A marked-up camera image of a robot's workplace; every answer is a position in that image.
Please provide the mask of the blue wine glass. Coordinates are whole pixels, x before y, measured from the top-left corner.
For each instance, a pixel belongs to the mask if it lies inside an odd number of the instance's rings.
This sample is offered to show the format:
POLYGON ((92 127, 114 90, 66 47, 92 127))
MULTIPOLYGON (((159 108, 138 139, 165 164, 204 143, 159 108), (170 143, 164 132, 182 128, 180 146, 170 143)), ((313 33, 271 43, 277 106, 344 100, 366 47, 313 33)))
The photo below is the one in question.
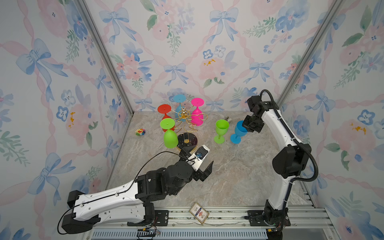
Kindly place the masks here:
POLYGON ((242 137, 244 137, 248 133, 247 129, 243 127, 243 122, 244 121, 239 121, 236 124, 235 133, 232 134, 230 138, 233 144, 239 144, 242 141, 242 137))

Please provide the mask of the green wine glass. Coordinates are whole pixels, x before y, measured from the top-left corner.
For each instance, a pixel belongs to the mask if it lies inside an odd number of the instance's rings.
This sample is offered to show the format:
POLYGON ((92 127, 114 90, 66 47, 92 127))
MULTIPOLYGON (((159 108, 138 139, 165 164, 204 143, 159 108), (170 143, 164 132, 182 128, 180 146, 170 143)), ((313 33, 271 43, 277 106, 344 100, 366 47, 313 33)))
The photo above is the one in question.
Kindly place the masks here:
POLYGON ((178 135, 172 130, 175 126, 175 121, 171 118, 163 119, 160 123, 160 126, 163 130, 166 130, 164 133, 164 144, 166 148, 173 149, 178 145, 178 135))
POLYGON ((216 133, 217 133, 217 135, 214 137, 214 141, 217 144, 223 144, 225 142, 224 135, 227 133, 229 126, 230 126, 230 124, 226 120, 217 120, 216 121, 216 133))

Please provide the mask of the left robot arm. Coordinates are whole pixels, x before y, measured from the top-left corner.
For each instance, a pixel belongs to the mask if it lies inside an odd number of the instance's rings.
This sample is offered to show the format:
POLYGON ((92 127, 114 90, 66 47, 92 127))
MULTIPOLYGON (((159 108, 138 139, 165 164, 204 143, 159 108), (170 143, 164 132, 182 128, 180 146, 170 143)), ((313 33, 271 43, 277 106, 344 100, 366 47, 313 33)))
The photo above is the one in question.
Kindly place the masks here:
POLYGON ((149 225, 155 220, 155 201, 177 195, 192 180, 204 181, 212 170, 213 164, 201 171, 179 161, 96 194, 71 191, 67 200, 70 209, 60 219, 58 228, 65 234, 79 234, 103 223, 127 221, 128 226, 149 225))

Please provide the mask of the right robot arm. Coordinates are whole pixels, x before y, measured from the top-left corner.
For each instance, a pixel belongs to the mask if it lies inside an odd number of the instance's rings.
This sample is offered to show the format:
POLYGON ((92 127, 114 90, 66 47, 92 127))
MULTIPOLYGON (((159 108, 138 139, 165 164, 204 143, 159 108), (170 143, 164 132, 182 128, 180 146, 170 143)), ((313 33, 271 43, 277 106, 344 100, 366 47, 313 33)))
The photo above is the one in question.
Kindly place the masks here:
POLYGON ((318 169, 314 167, 314 174, 310 178, 300 177, 308 160, 315 163, 312 149, 291 131, 274 100, 263 101, 261 96, 252 96, 247 104, 253 114, 246 116, 243 127, 250 133, 259 133, 265 125, 268 126, 280 148, 280 152, 272 160, 277 176, 272 193, 266 201, 263 221, 274 227, 274 232, 281 232, 287 225, 287 203, 294 182, 314 181, 318 176, 318 169))

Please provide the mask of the red wine glass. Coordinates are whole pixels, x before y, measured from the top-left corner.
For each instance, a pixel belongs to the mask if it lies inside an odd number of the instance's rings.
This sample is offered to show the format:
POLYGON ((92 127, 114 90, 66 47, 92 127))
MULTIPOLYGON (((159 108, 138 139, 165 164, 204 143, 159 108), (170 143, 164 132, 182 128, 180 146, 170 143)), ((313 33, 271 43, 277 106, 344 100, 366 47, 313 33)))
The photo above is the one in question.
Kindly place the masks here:
MULTIPOLYGON (((163 104, 163 105, 160 105, 160 106, 158 107, 158 112, 159 112, 160 114, 163 114, 163 115, 164 115, 163 118, 162 118, 162 120, 161 120, 161 122, 162 122, 164 119, 171 119, 171 120, 173 120, 173 119, 168 115, 168 113, 171 112, 171 110, 172 110, 172 107, 171 107, 170 105, 168 105, 168 104, 163 104)), ((161 128, 163 129, 164 132, 166 132, 166 131, 168 130, 168 129, 164 129, 164 128, 163 128, 163 126, 165 126, 165 125, 160 124, 160 126, 161 126, 161 128)), ((174 121, 174 125, 173 125, 173 127, 171 128, 171 130, 172 130, 172 131, 175 130, 175 121, 174 121)))

